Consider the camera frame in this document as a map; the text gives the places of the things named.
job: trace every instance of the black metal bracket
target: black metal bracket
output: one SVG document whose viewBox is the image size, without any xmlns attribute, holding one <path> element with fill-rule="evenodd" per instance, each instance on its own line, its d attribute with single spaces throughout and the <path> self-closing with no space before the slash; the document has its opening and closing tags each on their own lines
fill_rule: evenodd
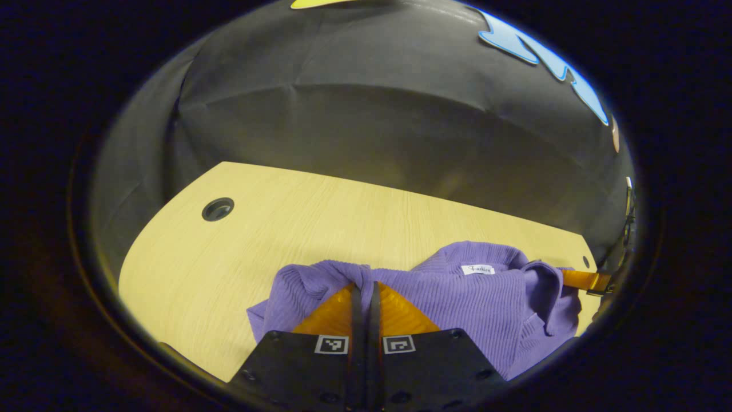
<svg viewBox="0 0 732 412">
<path fill-rule="evenodd" d="M 635 253 L 635 232 L 637 226 L 635 222 L 635 208 L 636 194 L 630 178 L 628 178 L 623 231 L 618 237 L 618 240 L 610 248 L 600 268 L 598 268 L 599 273 L 610 274 L 610 280 L 603 290 L 588 290 L 588 295 L 605 296 L 612 294 L 618 280 L 627 271 L 629 267 L 628 262 Z"/>
<path fill-rule="evenodd" d="M 366 318 L 358 288 L 351 301 L 351 336 L 270 331 L 229 385 L 290 411 L 436 412 L 507 384 L 462 329 L 382 336 L 376 283 Z"/>
</svg>

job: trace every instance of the black fabric backdrop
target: black fabric backdrop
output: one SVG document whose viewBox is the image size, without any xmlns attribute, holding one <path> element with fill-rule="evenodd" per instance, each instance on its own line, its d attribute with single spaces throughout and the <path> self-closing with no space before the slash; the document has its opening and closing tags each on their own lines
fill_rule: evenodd
<svg viewBox="0 0 732 412">
<path fill-rule="evenodd" d="M 485 20 L 457 2 L 290 3 L 186 48 L 109 130 L 90 229 L 114 276 L 152 216 L 221 161 L 508 213 L 580 233 L 603 258 L 624 222 L 625 177 L 635 175 L 624 139 L 616 154 L 612 124 L 570 79 L 482 43 Z"/>
<path fill-rule="evenodd" d="M 596 76 L 592 84 L 616 103 L 621 131 L 633 132 L 638 182 L 648 183 L 651 226 L 641 240 L 658 245 L 647 250 L 653 265 L 639 263 L 629 277 L 645 284 L 637 303 L 626 308 L 621 300 L 634 301 L 632 293 L 619 293 L 623 314 L 553 364 L 545 380 L 492 411 L 731 409 L 732 290 L 723 277 L 729 103 L 720 86 L 732 62 L 720 5 L 512 0 L 486 7 L 546 34 L 552 50 L 591 69 L 583 74 Z M 81 273 L 96 272 L 78 265 L 69 239 L 70 230 L 82 243 L 88 235 L 70 227 L 84 213 L 83 203 L 69 206 L 69 170 L 91 169 L 87 158 L 74 162 L 80 141 L 100 139 L 152 67 L 248 7 L 156 0 L 3 7 L 0 168 L 10 241 L 0 369 L 7 410 L 222 410 L 136 350 L 94 303 Z M 81 201 L 86 184 L 78 190 Z"/>
</svg>

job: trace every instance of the ribbed knit fabric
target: ribbed knit fabric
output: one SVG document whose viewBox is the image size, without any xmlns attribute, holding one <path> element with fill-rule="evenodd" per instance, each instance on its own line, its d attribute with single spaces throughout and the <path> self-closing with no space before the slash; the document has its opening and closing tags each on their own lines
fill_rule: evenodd
<svg viewBox="0 0 732 412">
<path fill-rule="evenodd" d="M 495 273 L 465 275 L 463 265 L 490 265 Z M 578 291 L 562 287 L 559 269 L 529 262 L 511 246 L 459 242 L 411 271 L 333 260 L 285 266 L 269 300 L 247 310 L 255 339 L 271 330 L 291 331 L 351 282 L 362 291 L 365 313 L 374 281 L 399 292 L 440 329 L 464 329 L 506 379 L 541 361 L 577 330 Z"/>
</svg>

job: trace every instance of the light wood tabletop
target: light wood tabletop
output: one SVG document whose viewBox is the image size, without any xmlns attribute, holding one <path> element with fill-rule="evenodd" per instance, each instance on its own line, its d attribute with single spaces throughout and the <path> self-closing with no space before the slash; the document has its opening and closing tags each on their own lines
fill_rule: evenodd
<svg viewBox="0 0 732 412">
<path fill-rule="evenodd" d="M 234 201 L 231 212 L 204 220 L 203 209 L 222 197 Z M 119 294 L 154 339 L 228 382 L 256 345 L 247 308 L 269 297 L 283 266 L 332 259 L 408 270 L 463 240 L 596 270 L 575 233 L 393 188 L 224 162 L 147 224 L 125 258 Z M 584 291 L 580 298 L 578 334 L 600 304 Z"/>
</svg>

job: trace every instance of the clothing label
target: clothing label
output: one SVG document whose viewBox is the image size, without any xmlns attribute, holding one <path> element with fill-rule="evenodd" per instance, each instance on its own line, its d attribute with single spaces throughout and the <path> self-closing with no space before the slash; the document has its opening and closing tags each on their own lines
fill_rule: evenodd
<svg viewBox="0 0 732 412">
<path fill-rule="evenodd" d="M 496 271 L 491 265 L 465 265 L 460 266 L 463 269 L 463 274 L 471 275 L 473 273 L 483 273 L 484 275 L 495 275 Z"/>
</svg>

